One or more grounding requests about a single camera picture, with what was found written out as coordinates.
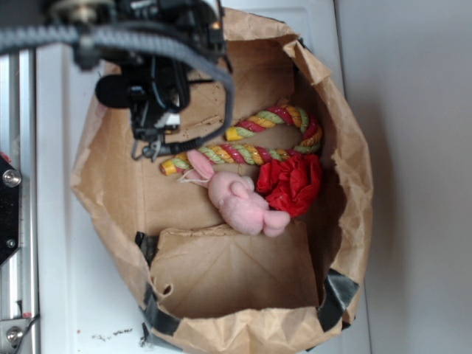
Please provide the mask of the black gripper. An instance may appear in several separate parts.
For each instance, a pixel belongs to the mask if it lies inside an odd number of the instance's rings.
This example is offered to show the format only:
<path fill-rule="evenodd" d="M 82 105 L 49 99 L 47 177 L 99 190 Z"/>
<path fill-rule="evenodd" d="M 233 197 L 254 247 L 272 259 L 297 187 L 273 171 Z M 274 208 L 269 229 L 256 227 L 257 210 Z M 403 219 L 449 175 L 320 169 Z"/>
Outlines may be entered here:
<path fill-rule="evenodd" d="M 120 67 L 119 74 L 107 74 L 95 86 L 98 101 L 107 108 L 127 108 L 131 115 L 134 160 L 173 155 L 199 148 L 201 137 L 185 142 L 165 142 L 168 132 L 178 130 L 171 118 L 190 103 L 187 74 L 190 67 L 179 60 L 158 55 L 106 51 L 104 59 Z"/>

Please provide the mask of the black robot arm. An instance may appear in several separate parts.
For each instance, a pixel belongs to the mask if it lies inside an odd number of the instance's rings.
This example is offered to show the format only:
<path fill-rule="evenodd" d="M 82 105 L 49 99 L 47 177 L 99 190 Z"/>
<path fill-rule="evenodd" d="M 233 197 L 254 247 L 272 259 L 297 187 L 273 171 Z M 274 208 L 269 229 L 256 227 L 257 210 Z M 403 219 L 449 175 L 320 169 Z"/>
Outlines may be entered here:
<path fill-rule="evenodd" d="M 133 146 L 133 159 L 193 150 L 229 127 L 235 89 L 232 68 L 218 65 L 227 57 L 219 1 L 47 1 L 44 12 L 50 24 L 78 31 L 74 60 L 81 68 L 100 60 L 118 65 L 119 73 L 99 79 L 95 95 L 105 107 L 129 110 L 133 138 L 144 143 Z M 168 142 L 190 104 L 193 72 L 223 85 L 223 123 L 205 136 Z"/>

